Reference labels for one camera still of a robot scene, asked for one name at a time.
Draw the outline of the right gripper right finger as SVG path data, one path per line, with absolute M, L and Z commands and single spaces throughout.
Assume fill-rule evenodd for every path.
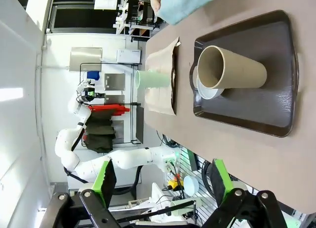
M 211 223 L 229 228 L 236 220 L 246 220 L 251 228 L 281 228 L 283 214 L 273 192 L 261 190 L 256 195 L 235 188 L 223 160 L 214 159 L 211 184 L 218 208 Z

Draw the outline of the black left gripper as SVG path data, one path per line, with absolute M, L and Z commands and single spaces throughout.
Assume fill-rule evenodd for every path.
M 83 102 L 91 102 L 94 98 L 105 98 L 105 93 L 95 93 L 94 87 L 85 87 L 81 92 Z

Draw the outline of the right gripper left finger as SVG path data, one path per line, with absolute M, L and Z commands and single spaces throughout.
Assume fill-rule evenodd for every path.
M 89 219 L 95 228 L 116 228 L 118 222 L 108 210 L 116 182 L 112 161 L 105 161 L 91 189 L 74 196 L 66 192 L 53 195 L 40 227 L 76 228 Z

